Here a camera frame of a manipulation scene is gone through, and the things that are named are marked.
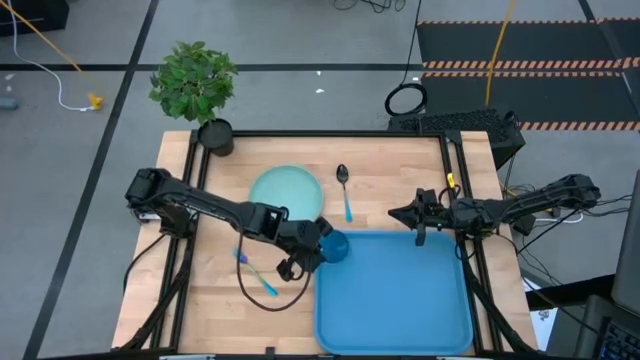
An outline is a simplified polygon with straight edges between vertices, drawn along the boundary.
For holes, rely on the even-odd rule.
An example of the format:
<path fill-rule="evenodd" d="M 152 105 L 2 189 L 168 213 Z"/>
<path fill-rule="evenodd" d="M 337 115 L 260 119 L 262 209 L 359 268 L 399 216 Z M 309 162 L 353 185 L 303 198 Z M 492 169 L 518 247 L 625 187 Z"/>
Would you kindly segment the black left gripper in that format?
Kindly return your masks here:
<path fill-rule="evenodd" d="M 333 231 L 332 225 L 324 217 L 315 221 L 284 221 L 277 235 L 277 247 L 283 250 L 288 258 L 277 265 L 277 272 L 285 282 L 299 280 L 292 267 L 296 263 L 306 273 L 314 273 L 325 261 L 320 251 L 319 241 Z"/>

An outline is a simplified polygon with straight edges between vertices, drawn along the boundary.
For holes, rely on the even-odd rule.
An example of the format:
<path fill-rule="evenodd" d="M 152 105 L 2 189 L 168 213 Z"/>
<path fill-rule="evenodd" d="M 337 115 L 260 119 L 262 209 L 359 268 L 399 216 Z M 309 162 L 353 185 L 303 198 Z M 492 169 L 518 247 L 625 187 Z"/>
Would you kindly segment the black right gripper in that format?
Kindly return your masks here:
<path fill-rule="evenodd" d="M 436 193 L 433 189 L 418 188 L 415 202 L 412 201 L 408 205 L 390 209 L 388 215 L 402 224 L 415 224 L 416 245 L 423 246 L 426 241 L 427 227 L 436 228 L 438 231 L 453 228 L 452 211 L 442 203 L 445 194 L 449 194 L 449 190 L 444 189 Z"/>

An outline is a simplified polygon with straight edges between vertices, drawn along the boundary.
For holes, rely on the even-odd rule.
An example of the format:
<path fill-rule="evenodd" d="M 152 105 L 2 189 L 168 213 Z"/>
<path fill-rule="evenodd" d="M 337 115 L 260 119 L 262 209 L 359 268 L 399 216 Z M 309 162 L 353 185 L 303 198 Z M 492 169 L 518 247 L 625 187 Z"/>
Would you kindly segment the blue plastic cup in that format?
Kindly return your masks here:
<path fill-rule="evenodd" d="M 350 245 L 347 236 L 338 230 L 333 230 L 320 241 L 320 253 L 327 263 L 339 263 L 349 253 Z"/>

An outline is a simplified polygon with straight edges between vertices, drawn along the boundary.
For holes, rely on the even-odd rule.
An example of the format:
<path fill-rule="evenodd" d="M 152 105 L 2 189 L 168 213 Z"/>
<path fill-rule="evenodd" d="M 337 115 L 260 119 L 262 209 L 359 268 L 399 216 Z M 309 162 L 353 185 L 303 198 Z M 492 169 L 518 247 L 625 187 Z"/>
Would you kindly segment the light green round plate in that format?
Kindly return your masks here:
<path fill-rule="evenodd" d="M 322 213 L 324 192 L 307 169 L 281 165 L 260 174 L 249 190 L 251 202 L 286 207 L 289 220 L 315 221 Z"/>

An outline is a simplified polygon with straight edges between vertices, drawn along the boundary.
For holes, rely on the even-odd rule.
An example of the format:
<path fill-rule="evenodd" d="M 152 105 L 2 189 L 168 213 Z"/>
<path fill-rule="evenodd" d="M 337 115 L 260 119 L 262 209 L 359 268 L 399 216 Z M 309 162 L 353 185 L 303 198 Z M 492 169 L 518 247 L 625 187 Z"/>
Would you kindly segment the fork green blue handle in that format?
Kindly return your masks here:
<path fill-rule="evenodd" d="M 255 267 L 253 265 L 250 264 L 248 257 L 242 253 L 238 248 L 234 248 L 233 249 L 233 254 L 234 256 L 239 260 L 239 262 L 242 265 L 245 265 L 251 272 L 252 274 L 256 277 L 256 279 L 261 283 L 261 285 L 264 287 L 265 291 L 273 297 L 277 297 L 278 296 L 278 292 L 275 288 L 273 288 L 262 276 L 261 274 L 255 269 Z"/>

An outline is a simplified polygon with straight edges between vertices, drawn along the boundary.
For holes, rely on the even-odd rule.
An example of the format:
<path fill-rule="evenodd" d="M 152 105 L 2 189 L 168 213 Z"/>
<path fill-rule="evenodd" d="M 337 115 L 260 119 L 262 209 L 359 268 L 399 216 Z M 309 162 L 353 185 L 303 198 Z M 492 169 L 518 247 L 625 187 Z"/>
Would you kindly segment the black spoon blue handle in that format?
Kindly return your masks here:
<path fill-rule="evenodd" d="M 347 182 L 349 180 L 349 172 L 348 172 L 347 167 L 344 164 L 339 164 L 338 165 L 338 167 L 336 169 L 336 178 L 337 178 L 338 182 L 341 184 L 341 186 L 343 188 L 345 219 L 346 219 L 346 221 L 348 223 L 351 223 L 353 221 L 353 215 L 352 215 L 352 212 L 351 212 L 348 193 L 347 193 L 347 189 L 346 189 L 346 184 L 347 184 Z"/>

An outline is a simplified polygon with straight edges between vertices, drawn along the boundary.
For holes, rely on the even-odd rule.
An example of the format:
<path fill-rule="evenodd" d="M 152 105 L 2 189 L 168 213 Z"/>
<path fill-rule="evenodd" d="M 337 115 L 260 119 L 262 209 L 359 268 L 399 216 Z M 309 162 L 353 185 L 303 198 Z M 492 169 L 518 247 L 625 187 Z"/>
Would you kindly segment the blue plastic tray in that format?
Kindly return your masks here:
<path fill-rule="evenodd" d="M 338 263 L 314 275 L 314 335 L 339 355 L 457 355 L 473 342 L 470 306 L 453 237 L 351 231 Z"/>

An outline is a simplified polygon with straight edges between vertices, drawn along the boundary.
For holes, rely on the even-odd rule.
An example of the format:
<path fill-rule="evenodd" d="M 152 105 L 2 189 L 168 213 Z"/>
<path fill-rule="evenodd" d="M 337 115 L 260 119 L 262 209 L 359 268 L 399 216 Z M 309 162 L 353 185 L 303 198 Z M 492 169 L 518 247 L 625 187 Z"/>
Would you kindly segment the black perforated box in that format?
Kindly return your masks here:
<path fill-rule="evenodd" d="M 494 164 L 500 169 L 525 144 L 514 111 L 501 113 L 495 108 L 427 115 L 424 113 L 392 117 L 388 130 L 425 134 L 427 132 L 485 132 Z"/>

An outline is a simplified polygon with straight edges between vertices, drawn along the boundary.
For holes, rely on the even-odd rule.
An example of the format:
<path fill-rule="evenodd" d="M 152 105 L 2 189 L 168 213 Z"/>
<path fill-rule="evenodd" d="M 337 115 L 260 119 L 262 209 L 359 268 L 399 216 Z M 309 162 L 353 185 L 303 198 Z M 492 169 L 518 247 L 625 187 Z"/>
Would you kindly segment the white paper sheet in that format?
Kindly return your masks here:
<path fill-rule="evenodd" d="M 530 311 L 537 347 L 541 351 L 547 350 L 557 312 L 557 308 Z"/>

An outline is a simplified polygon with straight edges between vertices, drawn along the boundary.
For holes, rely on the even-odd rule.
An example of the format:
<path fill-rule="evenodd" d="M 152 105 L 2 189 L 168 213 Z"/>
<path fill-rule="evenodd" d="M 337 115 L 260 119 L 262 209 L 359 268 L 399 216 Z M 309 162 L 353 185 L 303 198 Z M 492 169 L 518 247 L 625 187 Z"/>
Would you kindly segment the green potted plant black pot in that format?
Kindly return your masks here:
<path fill-rule="evenodd" d="M 237 67 L 230 56 L 203 41 L 177 42 L 150 76 L 149 98 L 163 114 L 198 125 L 196 139 L 210 153 L 225 157 L 235 147 L 233 128 L 220 117 L 234 97 Z"/>

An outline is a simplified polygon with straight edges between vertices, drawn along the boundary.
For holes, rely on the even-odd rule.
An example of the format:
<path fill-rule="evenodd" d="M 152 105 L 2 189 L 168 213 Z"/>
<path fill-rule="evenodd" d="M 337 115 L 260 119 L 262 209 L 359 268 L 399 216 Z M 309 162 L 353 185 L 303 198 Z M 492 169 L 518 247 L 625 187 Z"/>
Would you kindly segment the black mat hazard stripes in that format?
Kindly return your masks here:
<path fill-rule="evenodd" d="M 422 21 L 428 112 L 515 111 L 524 130 L 640 131 L 640 17 Z"/>

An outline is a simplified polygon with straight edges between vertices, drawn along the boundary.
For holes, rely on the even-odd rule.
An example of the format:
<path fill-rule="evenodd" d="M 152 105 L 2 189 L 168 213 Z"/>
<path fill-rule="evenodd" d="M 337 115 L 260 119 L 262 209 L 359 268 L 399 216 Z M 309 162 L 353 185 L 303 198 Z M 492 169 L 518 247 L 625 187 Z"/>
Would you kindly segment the grey monitor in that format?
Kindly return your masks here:
<path fill-rule="evenodd" d="M 636 172 L 611 295 L 618 305 L 640 316 L 640 169 Z"/>

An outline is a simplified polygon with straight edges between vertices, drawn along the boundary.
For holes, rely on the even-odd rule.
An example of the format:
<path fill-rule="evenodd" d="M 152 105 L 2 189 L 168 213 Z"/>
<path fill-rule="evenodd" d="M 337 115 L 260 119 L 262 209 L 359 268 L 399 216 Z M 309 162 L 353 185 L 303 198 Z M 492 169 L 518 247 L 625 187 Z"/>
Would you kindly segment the black keyboard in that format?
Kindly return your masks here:
<path fill-rule="evenodd" d="M 640 360 L 640 334 L 608 320 L 595 357 L 597 360 Z"/>

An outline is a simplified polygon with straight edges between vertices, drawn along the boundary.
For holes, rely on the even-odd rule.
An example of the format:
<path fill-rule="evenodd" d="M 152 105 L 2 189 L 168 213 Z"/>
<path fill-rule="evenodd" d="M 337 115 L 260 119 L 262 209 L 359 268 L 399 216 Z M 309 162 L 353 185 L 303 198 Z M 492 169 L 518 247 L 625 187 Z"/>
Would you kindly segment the black aluminium table frame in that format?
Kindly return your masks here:
<path fill-rule="evenodd" d="M 478 198 L 501 194 L 489 140 L 482 132 L 465 132 L 442 160 L 439 140 L 386 131 L 241 131 L 226 157 L 210 157 L 194 148 L 187 131 L 166 132 L 152 164 L 188 175 L 193 184 L 235 201 L 247 197 L 253 180 L 268 167 L 302 165 L 312 171 L 325 193 L 324 213 L 337 228 L 345 226 L 343 188 L 336 169 L 344 164 L 354 214 L 353 230 L 396 230 L 388 210 L 411 201 L 417 188 L 441 189 L 449 172 L 467 182 Z M 250 302 L 261 296 L 254 278 L 236 280 L 231 250 L 237 235 L 221 221 L 204 218 L 192 242 L 189 284 L 182 299 L 167 309 L 159 343 L 183 353 L 317 354 L 312 312 L 313 289 L 303 282 L 282 282 L 275 273 L 282 253 L 249 242 L 252 263 L 279 289 L 275 312 Z"/>

